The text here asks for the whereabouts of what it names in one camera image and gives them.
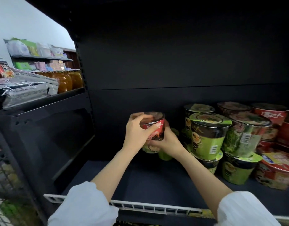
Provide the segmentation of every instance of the black shelf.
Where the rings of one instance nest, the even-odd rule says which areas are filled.
[[[44,57],[44,56],[34,56],[34,55],[13,55],[13,59],[38,59],[38,60],[63,60],[63,61],[73,61],[73,59],[56,58],[56,57]]]
[[[138,158],[146,157],[144,152],[138,154]],[[161,161],[157,155],[150,158],[150,163],[138,159],[132,161],[112,197],[113,200],[208,209],[187,172],[176,160]],[[74,185],[91,181],[107,163],[108,161],[87,161],[62,194],[66,195]],[[249,178],[244,185],[234,185],[220,175],[216,176],[233,191],[253,193],[273,215],[289,216],[289,189],[271,189],[259,184],[254,178]]]

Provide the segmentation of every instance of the white shirt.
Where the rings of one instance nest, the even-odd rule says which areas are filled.
[[[48,226],[111,226],[118,208],[110,206],[92,182],[73,186],[60,207],[48,219]],[[250,192],[233,192],[218,207],[218,226],[280,226],[274,216]]]

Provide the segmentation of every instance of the wall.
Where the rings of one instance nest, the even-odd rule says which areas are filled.
[[[12,37],[75,49],[64,27],[25,0],[0,0],[0,56],[8,62],[10,57],[3,39]]]

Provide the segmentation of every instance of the barcode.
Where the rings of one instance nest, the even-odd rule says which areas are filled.
[[[213,145],[213,146],[211,146],[210,151],[209,151],[209,154],[210,154],[210,155],[215,154],[215,153],[217,152],[217,148],[218,148],[218,145]]]
[[[251,134],[243,133],[242,138],[240,139],[241,143],[248,144],[251,138]]]

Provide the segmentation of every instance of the right hand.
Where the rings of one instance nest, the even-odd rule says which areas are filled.
[[[161,141],[156,140],[148,140],[146,143],[151,146],[160,147],[166,154],[176,158],[179,156],[185,148],[182,146],[177,136],[171,128],[169,127],[169,123],[167,120],[164,122],[164,137]]]

